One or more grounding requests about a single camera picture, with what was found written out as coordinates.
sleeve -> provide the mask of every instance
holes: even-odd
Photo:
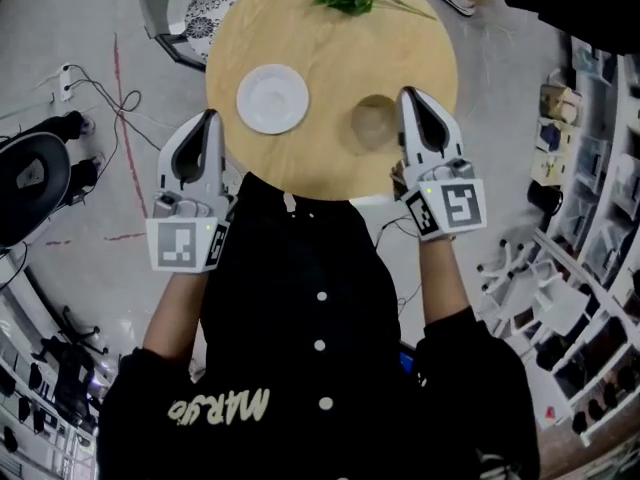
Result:
[[[171,404],[193,386],[186,368],[136,349],[122,359],[98,421],[100,478],[147,478],[145,467],[158,450]]]
[[[477,478],[486,456],[499,456],[522,480],[538,478],[533,403],[518,355],[476,322],[471,308],[429,324],[424,334],[412,374],[424,387],[448,467],[464,464]]]

floor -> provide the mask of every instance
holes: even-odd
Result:
[[[441,1],[429,1],[456,51],[456,118],[465,152],[485,183],[489,226],[455,241],[465,285],[480,306],[476,265],[497,255],[499,239],[539,219],[527,203],[526,190],[539,86],[560,62],[558,34],[502,1],[467,21]],[[2,109],[57,91],[57,80],[46,79],[64,62],[82,65],[113,95],[140,90],[136,112],[142,115],[130,115],[130,120],[160,146],[173,127],[206,107],[204,76],[175,65],[147,38],[137,0],[2,0],[0,37],[5,38],[0,46]],[[78,87],[69,103],[0,120],[0,134],[71,108],[88,112],[97,124],[89,143],[70,146],[72,157],[93,151],[109,156],[115,144],[114,116],[88,84]],[[114,159],[86,205],[58,212],[29,250],[29,267],[48,297],[69,305],[82,323],[99,325],[100,346],[108,345],[113,357],[141,343],[167,281],[167,275],[150,270],[142,236],[155,191],[156,159],[157,152],[130,128],[121,133]],[[361,212],[375,238],[384,223],[405,210],[389,203]],[[419,286],[415,240],[390,227],[379,251],[398,297],[409,299]],[[415,344],[423,327],[419,290],[400,309],[403,338]],[[204,350],[200,339],[196,360],[202,363]]]

hand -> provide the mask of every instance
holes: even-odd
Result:
[[[409,191],[407,182],[404,179],[404,161],[398,160],[398,163],[391,168],[389,174],[391,181],[393,182],[393,196],[398,201],[403,195]]]

jacket cuff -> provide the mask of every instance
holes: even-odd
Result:
[[[478,340],[490,338],[484,322],[477,322],[473,309],[467,309],[430,323],[424,328],[424,339],[420,340],[417,349],[426,354],[443,352],[458,355],[467,350]]]
[[[184,366],[178,366],[143,348],[136,348],[130,355],[122,358],[118,376],[133,380],[136,384],[161,379],[189,381],[189,372]]]

power strip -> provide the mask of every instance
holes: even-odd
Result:
[[[60,67],[60,99],[62,101],[69,101],[73,96],[73,89],[71,87],[71,67],[69,64],[63,64]]]

